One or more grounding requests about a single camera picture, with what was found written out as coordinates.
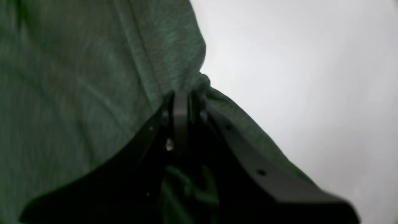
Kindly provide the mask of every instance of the black plastic part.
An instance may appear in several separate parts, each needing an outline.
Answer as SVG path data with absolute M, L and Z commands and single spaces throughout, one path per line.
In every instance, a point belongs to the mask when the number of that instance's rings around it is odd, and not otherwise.
M 164 146 L 171 136 L 176 138 L 177 160 Z M 195 92 L 189 96 L 171 92 L 117 155 L 29 203 L 20 222 L 162 223 L 157 203 L 170 163 L 193 175 L 200 164 L 210 169 L 224 224 L 359 223 L 347 201 L 262 157 L 229 119 Z

